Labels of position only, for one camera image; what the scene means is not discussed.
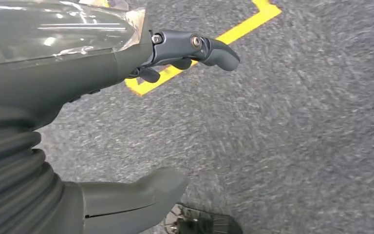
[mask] bolt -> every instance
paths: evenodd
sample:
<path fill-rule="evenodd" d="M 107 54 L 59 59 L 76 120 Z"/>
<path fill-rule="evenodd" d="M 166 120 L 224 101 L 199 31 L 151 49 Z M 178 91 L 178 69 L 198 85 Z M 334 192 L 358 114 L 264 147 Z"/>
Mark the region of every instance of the bolt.
<path fill-rule="evenodd" d="M 151 40 L 152 40 L 153 44 L 159 44 L 159 43 L 163 42 L 163 38 L 161 37 L 160 34 L 152 35 Z"/>
<path fill-rule="evenodd" d="M 191 44 L 195 48 L 200 48 L 201 47 L 201 39 L 198 36 L 192 36 L 191 37 Z"/>

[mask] yellow tape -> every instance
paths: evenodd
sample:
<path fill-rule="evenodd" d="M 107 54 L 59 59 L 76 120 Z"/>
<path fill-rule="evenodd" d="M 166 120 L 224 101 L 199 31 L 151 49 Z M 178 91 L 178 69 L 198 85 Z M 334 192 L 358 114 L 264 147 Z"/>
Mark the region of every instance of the yellow tape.
<path fill-rule="evenodd" d="M 281 10 L 277 6 L 270 4 L 268 0 L 252 0 L 252 2 L 259 9 L 259 12 L 223 33 L 216 38 L 217 40 L 230 44 L 281 13 Z M 183 70 L 170 66 L 160 72 L 160 79 L 156 83 L 148 83 L 144 81 L 139 84 L 136 79 L 126 79 L 125 84 L 133 92 L 142 96 L 182 72 Z"/>

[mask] gray plastic housing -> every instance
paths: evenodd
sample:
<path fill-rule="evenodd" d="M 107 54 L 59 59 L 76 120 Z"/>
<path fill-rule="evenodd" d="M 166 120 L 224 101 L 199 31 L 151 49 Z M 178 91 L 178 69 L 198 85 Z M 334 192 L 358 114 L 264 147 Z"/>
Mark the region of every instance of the gray plastic housing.
<path fill-rule="evenodd" d="M 0 70 L 120 51 L 142 24 L 127 12 L 56 0 L 0 0 Z"/>
<path fill-rule="evenodd" d="M 68 101 L 122 82 L 152 54 L 141 42 L 115 53 L 0 70 L 0 234 L 136 234 L 157 224 L 187 181 L 163 168 L 133 184 L 64 182 L 34 132 Z"/>

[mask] robotic hand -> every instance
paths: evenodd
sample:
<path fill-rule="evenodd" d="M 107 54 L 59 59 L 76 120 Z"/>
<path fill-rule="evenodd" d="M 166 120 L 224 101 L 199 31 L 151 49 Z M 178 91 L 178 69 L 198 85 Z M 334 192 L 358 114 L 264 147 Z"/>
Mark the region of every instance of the robotic hand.
<path fill-rule="evenodd" d="M 207 66 L 217 65 L 225 71 L 235 70 L 240 63 L 239 56 L 223 42 L 194 33 L 161 30 L 151 33 L 151 40 L 153 53 L 147 62 L 130 74 L 130 78 L 141 77 L 154 83 L 160 74 L 151 67 L 171 64 L 185 70 L 191 66 L 192 60 Z"/>

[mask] transparent plastic cover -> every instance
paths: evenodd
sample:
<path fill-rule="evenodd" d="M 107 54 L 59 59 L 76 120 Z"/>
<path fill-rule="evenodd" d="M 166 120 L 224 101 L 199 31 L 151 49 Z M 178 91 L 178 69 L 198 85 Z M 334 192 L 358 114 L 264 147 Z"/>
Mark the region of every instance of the transparent plastic cover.
<path fill-rule="evenodd" d="M 145 0 L 0 0 L 0 69 L 125 50 L 145 13 Z"/>

